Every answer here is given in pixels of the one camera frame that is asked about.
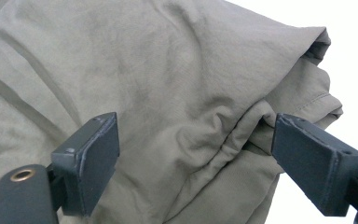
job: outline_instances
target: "garment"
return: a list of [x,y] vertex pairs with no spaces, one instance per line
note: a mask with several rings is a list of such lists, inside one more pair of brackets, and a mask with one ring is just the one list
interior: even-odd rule
[[62,223],[262,223],[276,114],[342,113],[317,66],[329,45],[220,0],[0,1],[0,176],[116,111],[116,172]]

